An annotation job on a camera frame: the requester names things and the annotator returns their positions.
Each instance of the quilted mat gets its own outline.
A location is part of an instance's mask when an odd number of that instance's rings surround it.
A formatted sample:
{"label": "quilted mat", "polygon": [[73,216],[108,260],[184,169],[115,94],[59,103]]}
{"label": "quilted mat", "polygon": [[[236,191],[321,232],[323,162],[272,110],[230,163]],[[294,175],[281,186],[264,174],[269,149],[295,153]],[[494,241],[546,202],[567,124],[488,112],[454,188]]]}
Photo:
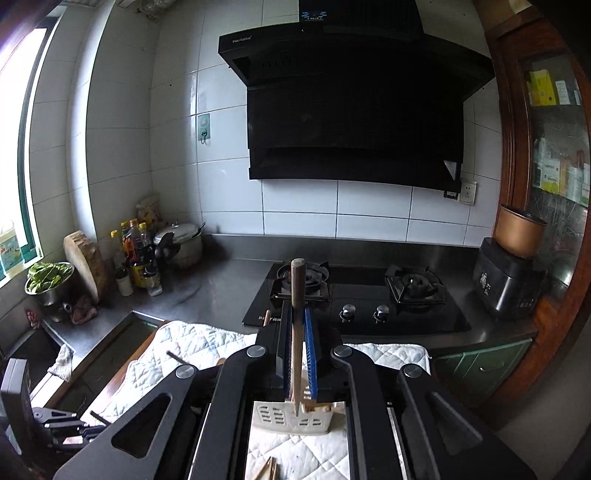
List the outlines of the quilted mat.
{"label": "quilted mat", "polygon": [[[115,421],[172,372],[178,362],[167,355],[167,350],[198,369],[205,369],[216,365],[220,358],[253,345],[255,340],[256,333],[244,335],[201,323],[167,323],[158,329],[146,351],[129,363],[123,383],[99,413]],[[420,345],[362,343],[350,346],[367,354],[378,365],[401,368],[414,363],[430,372],[428,353]],[[277,460],[281,480],[350,478],[346,419],[339,413],[333,415],[330,430],[325,435],[284,435],[252,428],[248,450],[246,480],[253,480],[270,456]]]}

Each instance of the window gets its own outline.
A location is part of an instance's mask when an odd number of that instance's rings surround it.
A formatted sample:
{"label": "window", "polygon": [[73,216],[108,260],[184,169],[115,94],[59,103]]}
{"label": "window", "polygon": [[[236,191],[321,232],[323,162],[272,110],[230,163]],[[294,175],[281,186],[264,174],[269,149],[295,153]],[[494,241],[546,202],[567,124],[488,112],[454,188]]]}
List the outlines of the window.
{"label": "window", "polygon": [[37,255],[25,192],[25,128],[33,81],[55,23],[55,18],[39,23],[0,71],[0,225],[13,221],[25,261]]}

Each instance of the black range hood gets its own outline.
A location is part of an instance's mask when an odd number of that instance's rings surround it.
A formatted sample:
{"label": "black range hood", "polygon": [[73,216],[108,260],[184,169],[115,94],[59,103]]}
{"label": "black range hood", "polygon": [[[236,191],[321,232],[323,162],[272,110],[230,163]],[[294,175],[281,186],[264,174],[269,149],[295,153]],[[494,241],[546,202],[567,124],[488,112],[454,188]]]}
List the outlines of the black range hood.
{"label": "black range hood", "polygon": [[251,179],[461,187],[463,102],[489,58],[423,33],[414,0],[300,0],[300,22],[220,37],[247,86]]}

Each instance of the window frame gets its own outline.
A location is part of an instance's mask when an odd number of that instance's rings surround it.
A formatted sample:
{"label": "window frame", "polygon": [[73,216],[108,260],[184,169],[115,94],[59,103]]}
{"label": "window frame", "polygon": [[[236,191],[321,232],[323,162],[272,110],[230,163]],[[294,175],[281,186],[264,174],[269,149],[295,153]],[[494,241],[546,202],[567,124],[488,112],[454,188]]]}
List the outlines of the window frame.
{"label": "window frame", "polygon": [[[25,187],[25,132],[27,129],[27,116],[31,102],[34,101],[32,97],[33,83],[37,72],[39,71],[41,58],[45,52],[47,42],[51,33],[53,32],[57,20],[59,17],[45,17],[41,20],[37,26],[33,29],[46,28],[45,35],[41,44],[39,45],[39,51],[35,57],[35,62],[31,68],[31,74],[29,75],[29,81],[27,83],[27,89],[25,90],[24,100],[22,102],[21,117],[18,127],[18,144],[17,144],[17,182],[18,182],[18,198],[21,205],[21,217],[22,225],[25,230],[25,238],[27,244],[21,247],[22,257],[25,262],[33,260],[37,256],[37,246],[35,244],[35,237],[33,235],[33,227],[31,226],[31,218],[29,216],[29,205],[27,201],[27,191]],[[4,271],[0,268],[0,280],[5,277]]]}

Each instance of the countertop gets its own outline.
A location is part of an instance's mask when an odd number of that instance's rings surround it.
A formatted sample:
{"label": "countertop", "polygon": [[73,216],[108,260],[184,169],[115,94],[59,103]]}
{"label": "countertop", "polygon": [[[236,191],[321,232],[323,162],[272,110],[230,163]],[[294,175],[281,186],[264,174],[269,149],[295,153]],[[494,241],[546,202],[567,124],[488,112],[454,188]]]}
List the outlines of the countertop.
{"label": "countertop", "polygon": [[[45,328],[74,350],[74,367],[101,342],[113,336],[117,329],[121,329],[130,312],[151,317],[156,322],[182,320],[253,333],[256,328],[243,326],[242,318],[272,264],[267,260],[210,258],[191,274],[164,275],[164,292],[157,297],[150,297],[139,290],[130,297],[121,297],[117,291],[112,291],[101,303],[98,316],[86,324],[75,326],[70,322],[46,320]],[[363,341],[418,343],[427,348],[432,356],[439,356],[513,343],[532,338],[537,333],[530,319],[517,322],[495,320],[478,299],[469,275],[443,271],[438,274],[466,316],[471,330],[388,339],[365,337]]]}

